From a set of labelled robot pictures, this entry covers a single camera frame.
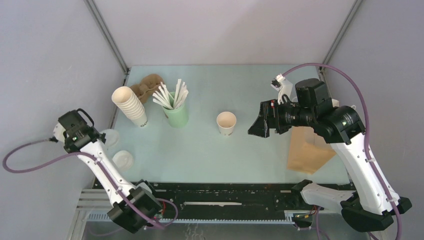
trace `cable clip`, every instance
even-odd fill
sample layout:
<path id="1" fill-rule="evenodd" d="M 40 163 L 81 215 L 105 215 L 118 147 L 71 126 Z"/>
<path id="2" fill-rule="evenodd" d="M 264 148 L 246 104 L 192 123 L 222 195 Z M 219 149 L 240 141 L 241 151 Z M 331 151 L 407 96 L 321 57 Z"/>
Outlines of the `cable clip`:
<path id="1" fill-rule="evenodd" d="M 396 197 L 392 197 L 391 199 L 389 199 L 389 198 L 386 198 L 386 201 L 387 202 L 397 202 L 398 201 L 398 199 L 396 198 Z"/>
<path id="2" fill-rule="evenodd" d="M 94 164 L 96 164 L 97 165 L 97 163 L 98 162 L 101 162 L 102 161 L 102 158 L 101 157 L 96 157 L 95 158 L 95 161 L 94 161 Z"/>
<path id="3" fill-rule="evenodd" d="M 122 186 L 118 186 L 118 188 L 115 191 L 115 194 L 118 195 L 118 192 L 122 192 Z"/>

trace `black linear rail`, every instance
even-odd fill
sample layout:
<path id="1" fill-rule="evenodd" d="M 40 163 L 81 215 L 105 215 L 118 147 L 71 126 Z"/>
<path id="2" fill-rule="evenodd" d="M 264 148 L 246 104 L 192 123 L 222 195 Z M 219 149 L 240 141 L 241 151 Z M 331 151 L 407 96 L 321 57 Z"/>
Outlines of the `black linear rail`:
<path id="1" fill-rule="evenodd" d="M 178 219 L 189 220 L 285 220 L 285 210 L 308 211 L 313 206 L 290 192 L 294 183 L 163 183 L 151 182 L 155 197 L 172 200 Z M 351 184 L 322 184 L 336 190 L 355 190 Z M 102 189 L 98 181 L 95 189 Z M 223 202 L 239 205 L 189 205 L 187 202 Z M 164 218 L 172 219 L 174 209 L 167 204 Z"/>

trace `stack of paper cups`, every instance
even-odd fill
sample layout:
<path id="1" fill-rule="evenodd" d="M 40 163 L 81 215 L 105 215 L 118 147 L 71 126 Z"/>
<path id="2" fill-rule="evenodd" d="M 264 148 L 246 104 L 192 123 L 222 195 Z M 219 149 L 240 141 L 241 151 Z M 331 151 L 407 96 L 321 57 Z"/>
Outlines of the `stack of paper cups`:
<path id="1" fill-rule="evenodd" d="M 145 108 L 131 88 L 127 86 L 118 87 L 112 94 L 112 102 L 136 126 L 144 127 L 147 124 Z"/>

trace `cup lid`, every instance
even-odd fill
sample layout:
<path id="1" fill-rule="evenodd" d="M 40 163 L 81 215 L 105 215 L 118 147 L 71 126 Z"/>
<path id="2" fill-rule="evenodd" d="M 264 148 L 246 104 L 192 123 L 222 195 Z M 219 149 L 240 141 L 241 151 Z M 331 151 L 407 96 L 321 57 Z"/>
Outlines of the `cup lid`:
<path id="1" fill-rule="evenodd" d="M 127 171 L 134 164 L 134 157 L 128 151 L 122 150 L 117 152 L 113 157 L 112 161 L 121 171 Z"/>

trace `white plastic lid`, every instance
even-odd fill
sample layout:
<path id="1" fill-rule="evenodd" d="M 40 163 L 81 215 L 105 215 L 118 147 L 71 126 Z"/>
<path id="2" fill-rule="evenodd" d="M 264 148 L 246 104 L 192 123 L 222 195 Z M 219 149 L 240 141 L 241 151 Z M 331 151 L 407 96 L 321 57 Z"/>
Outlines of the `white plastic lid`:
<path id="1" fill-rule="evenodd" d="M 133 166 L 134 157 L 128 151 L 122 150 L 113 156 L 112 161 L 120 171 L 124 172 Z"/>
<path id="2" fill-rule="evenodd" d="M 115 147 L 120 140 L 119 132 L 117 130 L 105 129 L 101 131 L 100 133 L 106 134 L 106 142 L 104 143 L 104 145 L 108 149 Z"/>

